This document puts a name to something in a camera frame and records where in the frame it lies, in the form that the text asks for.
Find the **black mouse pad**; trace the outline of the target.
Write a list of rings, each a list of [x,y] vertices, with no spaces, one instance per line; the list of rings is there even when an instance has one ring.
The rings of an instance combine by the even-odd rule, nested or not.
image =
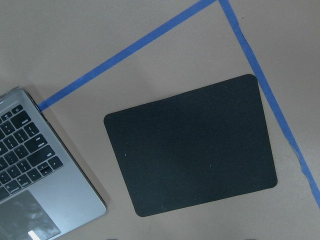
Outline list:
[[[278,183],[252,74],[113,112],[103,122],[140,217]]]

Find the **grey laptop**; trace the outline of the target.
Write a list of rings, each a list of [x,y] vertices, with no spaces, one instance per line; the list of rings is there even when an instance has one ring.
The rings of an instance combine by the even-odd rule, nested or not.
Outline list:
[[[16,87],[0,97],[0,237],[54,240],[107,211],[42,115]]]

